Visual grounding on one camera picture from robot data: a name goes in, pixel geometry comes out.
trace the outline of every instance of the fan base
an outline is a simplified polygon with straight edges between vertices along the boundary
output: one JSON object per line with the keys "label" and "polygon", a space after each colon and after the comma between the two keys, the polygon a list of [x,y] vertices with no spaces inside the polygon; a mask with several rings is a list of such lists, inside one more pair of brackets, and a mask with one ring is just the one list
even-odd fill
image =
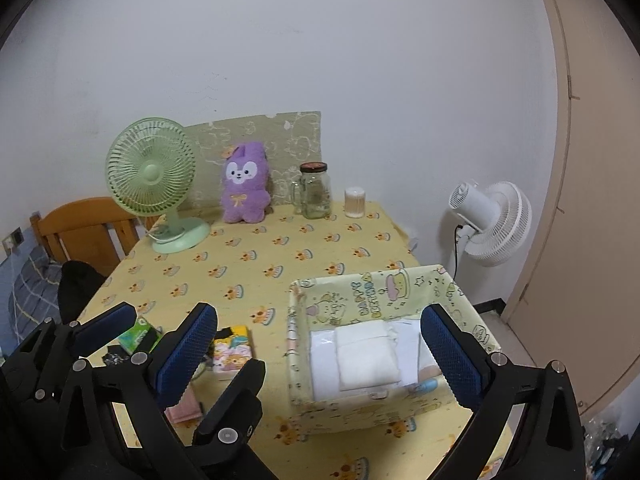
{"label": "fan base", "polygon": [[180,224],[184,232],[179,238],[170,242],[153,242],[152,247],[156,253],[171,254],[191,249],[203,241],[210,233],[209,224],[201,218],[181,218]]}

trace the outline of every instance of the wooden door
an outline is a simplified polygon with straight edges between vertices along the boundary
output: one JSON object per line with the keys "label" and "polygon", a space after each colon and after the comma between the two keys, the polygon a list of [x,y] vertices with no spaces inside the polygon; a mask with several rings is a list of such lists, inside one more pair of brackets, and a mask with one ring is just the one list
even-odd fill
{"label": "wooden door", "polygon": [[540,259],[507,318],[537,365],[564,362],[589,415],[639,364],[640,56],[603,0],[556,4],[571,96],[564,178]]}

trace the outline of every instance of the purple plush toy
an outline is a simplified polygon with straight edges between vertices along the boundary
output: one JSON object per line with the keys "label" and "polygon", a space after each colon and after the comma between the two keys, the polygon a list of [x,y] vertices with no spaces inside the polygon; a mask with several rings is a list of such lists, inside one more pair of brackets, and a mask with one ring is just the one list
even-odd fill
{"label": "purple plush toy", "polygon": [[256,224],[264,220],[264,208],[271,202],[266,190],[269,167],[261,142],[240,144],[227,159],[223,177],[222,219],[233,224],[244,220]]}

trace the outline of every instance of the desk fan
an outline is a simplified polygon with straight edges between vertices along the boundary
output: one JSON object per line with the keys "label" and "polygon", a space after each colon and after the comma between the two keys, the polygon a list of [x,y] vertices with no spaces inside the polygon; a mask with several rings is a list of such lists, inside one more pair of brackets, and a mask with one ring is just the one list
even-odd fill
{"label": "desk fan", "polygon": [[511,182],[484,190],[461,182],[449,197],[449,207],[465,223],[456,229],[456,266],[463,253],[484,267],[500,265],[529,234],[531,204]]}
{"label": "desk fan", "polygon": [[180,124],[142,119],[113,141],[106,161],[107,186],[114,200],[136,216],[165,214],[166,222],[149,232],[158,253],[177,253],[209,235],[199,218],[180,218],[178,206],[193,183],[196,160]]}

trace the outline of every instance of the green fan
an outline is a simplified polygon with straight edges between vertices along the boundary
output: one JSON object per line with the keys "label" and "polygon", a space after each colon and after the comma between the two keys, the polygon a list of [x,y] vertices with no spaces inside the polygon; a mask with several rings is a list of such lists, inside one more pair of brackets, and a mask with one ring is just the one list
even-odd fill
{"label": "green fan", "polygon": [[166,215],[149,236],[158,253],[177,253],[209,235],[199,218],[180,218],[196,173],[196,160],[182,127],[169,119],[133,123],[113,141],[106,162],[107,186],[115,201],[136,216]]}

